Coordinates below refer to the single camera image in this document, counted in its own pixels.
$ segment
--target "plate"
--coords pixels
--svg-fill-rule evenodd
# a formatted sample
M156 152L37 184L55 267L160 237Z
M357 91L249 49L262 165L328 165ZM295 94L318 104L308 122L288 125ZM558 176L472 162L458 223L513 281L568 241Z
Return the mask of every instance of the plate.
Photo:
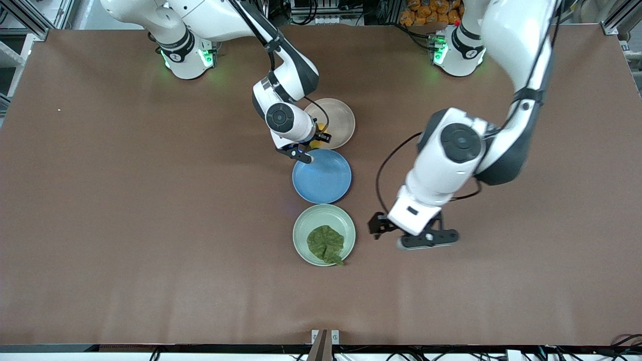
M323 108L330 118L330 124L327 126L327 133L332 135L330 143L313 141L310 143L312 148L336 149L350 140L354 133L354 113L348 105L340 100L325 98L316 100L319 107ZM325 114L314 103L310 103L305 109L312 118L317 119L317 124L321 129L324 128L327 120Z
M356 239L356 230L350 216L344 210L332 204L317 204L301 213L294 223L294 230L292 230L294 248L301 258L308 263L325 267L333 264L323 262L312 254L308 248L308 235L315 228L322 225L329 225L343 236L343 249L339 252L341 260L345 260L352 251Z
M297 193L310 203L336 202L348 192L352 171L341 154L329 149L308 152L312 163L297 162L292 170L292 183Z

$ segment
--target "cable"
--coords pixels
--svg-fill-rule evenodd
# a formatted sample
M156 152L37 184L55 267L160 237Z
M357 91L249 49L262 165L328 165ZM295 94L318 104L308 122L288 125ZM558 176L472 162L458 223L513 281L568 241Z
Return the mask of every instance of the cable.
M163 345L156 346L152 355L150 356L150 361L159 361L161 358L161 352L167 352L167 348Z
M628 336L628 337L626 337L626 338L622 339L621 341L618 341L618 342L616 342L616 343L612 344L612 345L611 345L611 347L612 347L612 348L614 348L614 347L618 347L618 346L620 346L620 345L622 345L622 344L625 344L625 343L627 343L628 341L631 341L631 340L636 339L636 338L638 338L638 337L642 337L642 333L635 333L635 334L633 334L633 335L631 335L631 336Z
M270 70L274 71L274 53L269 52L268 57L270 57Z
M396 22L385 22L382 25L384 25L384 26L394 26L395 28L405 32L408 35L414 36L414 37L418 37L418 38L422 38L422 39L430 38L429 35L415 33L413 31L410 31L407 27L405 27L405 26L403 26L401 24L397 24Z
M454 202L456 200L462 200L462 199L474 197L474 196L480 194L482 192L482 184L479 182L479 179L477 179L477 178L475 178L475 183L477 183L477 190L476 191L472 192L471 194L462 195L460 197L453 197L453 198L451 198L450 202ZM485 356L487 356L489 358L495 358L495 357L491 357L488 354L486 354ZM504 360L503 358L495 358L495 359L496 360Z
M325 112L325 109L321 108L321 106L319 104L317 104L314 100L308 98L307 96L304 96L303 98L305 100L309 101L310 103L316 105L317 108L321 109L321 111L323 112L323 115L325 115L325 126L323 127L323 129L319 130L319 132L321 132L321 133L325 132L325 130L327 129L327 126L330 125L330 117L327 116L327 113Z
M292 1L293 0L290 0L290 10L292 9ZM292 18L290 17L290 22L292 24L308 25L309 23L311 23L315 19L315 17L317 17L317 10L318 10L318 6L319 6L317 0L308 0L308 1L310 3L310 10L309 10L308 15L306 16L306 18L302 22L296 22L296 21L292 20Z
M406 355L404 355L404 354L402 354L400 352L391 353L390 356L388 356L388 358L386 358L386 361L390 361L390 359L395 355L399 355L399 356L403 357L406 361L410 361L410 359L408 357L406 357Z
M402 26L400 24L397 24L396 22L386 22L383 25L391 25L391 26L394 26L395 28L405 32L410 37L410 40L412 40L418 47L420 47L422 49L425 49L425 50L438 50L438 48L436 48L434 46L426 46L424 44L421 44L419 41L417 41L417 39L415 39L415 37L418 37L420 39L429 39L430 36L428 36L428 35L412 32L407 27Z
M562 3L560 5L564 6L565 4L566 4L566 0L562 0ZM557 13L557 9L554 9L553 14L551 15L550 19L548 20L547 29L551 28L551 25L553 23L553 19L555 18L555 14L556 13ZM553 53L553 45L555 45L555 41L557 40L557 31L559 30L559 27L560 27L560 18L561 17L557 17L557 23L555 25L555 31L553 32L553 38L551 40L551 54ZM539 48L537 49L537 56L535 57L535 60L533 61L533 66L530 68L530 73L528 74L528 78L526 78L526 84L524 85L524 87L528 87L528 83L530 83L530 80L533 77L533 74L535 73L535 67L537 65L537 61L539 60L539 57L542 55L542 51L544 50L544 44L546 43L546 38L547 38L547 36L544 36L544 38L542 39L542 42L539 44ZM515 103L516 101L520 101L520 100L521 99L515 99L513 101L513 103ZM508 122L510 122L513 119L515 114L517 114L517 110L519 108L518 105L519 104L515 105L515 107L513 108L513 111L510 113L510 115L506 119L506 122L504 122L504 125L508 124Z
M419 137L422 133L423 132L413 134L411 137L404 140L400 145L397 146L397 148L395 148L392 152L390 152L390 154L388 154L388 157L386 157L383 163L381 163L381 166L379 166L379 170L377 171L377 176L374 179L374 189L377 192L377 199L379 200L379 204L381 204L381 208L383 208L383 211L385 213L388 213L388 207L386 207L386 204L383 202L383 198L381 198L381 191L379 190L379 178L381 177L381 172L383 171L383 167L386 166L386 163L390 160L390 158L392 158L393 155L395 155L395 153L397 153L399 149L401 149L404 145L408 144L408 142L410 142L412 139Z
M2 6L0 6L0 24L2 24L6 17L9 15L9 12L6 11Z
M359 25L359 20L363 17L363 10L361 11L361 15L357 18L357 22L354 23L355 26Z

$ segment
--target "lettuce leaf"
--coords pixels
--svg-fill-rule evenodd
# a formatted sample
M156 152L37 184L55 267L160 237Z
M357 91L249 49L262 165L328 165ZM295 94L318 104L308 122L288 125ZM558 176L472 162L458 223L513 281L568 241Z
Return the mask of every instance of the lettuce leaf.
M310 252L326 263L343 266L339 252L343 249L343 236L329 225L315 228L308 235Z

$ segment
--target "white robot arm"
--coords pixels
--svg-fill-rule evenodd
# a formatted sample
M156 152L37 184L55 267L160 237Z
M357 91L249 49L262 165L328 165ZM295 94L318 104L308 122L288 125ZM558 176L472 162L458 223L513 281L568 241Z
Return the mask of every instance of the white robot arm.
M487 5L480 19L481 39L515 89L508 119L498 128L456 108L434 113L395 204L387 216L376 213L369 222L375 238L399 228L404 236L397 245L403 250L452 244L459 235L443 228L441 209L455 192L470 177L497 185L519 175L553 64L547 33L556 8L557 0L531 0L527 10L518 0ZM446 39L444 46L450 45Z
M277 151L310 163L301 149L312 140L328 142L315 119L296 101L318 85L314 64L292 46L259 10L244 0L101 0L115 19L146 28L158 43L168 68L183 79L200 76L213 66L211 42L255 36L272 58L281 59L276 69L253 88L252 103L270 128Z

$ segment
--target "brown table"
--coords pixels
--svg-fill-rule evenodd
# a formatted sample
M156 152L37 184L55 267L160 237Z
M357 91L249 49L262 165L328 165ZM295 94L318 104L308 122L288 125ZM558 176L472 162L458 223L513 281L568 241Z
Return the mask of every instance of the brown table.
M501 124L507 76L487 57L448 77L394 28L284 32L320 71L313 98L356 115L340 149L347 265L293 248L310 204L251 105L269 66L256 39L182 81L143 31L52 31L0 131L2 343L296 344L336 328L346 344L608 344L642 330L642 101L615 37L561 29L525 171L446 206L455 246L401 252L398 234L368 235L379 164L445 107ZM388 203L414 157L388 165Z

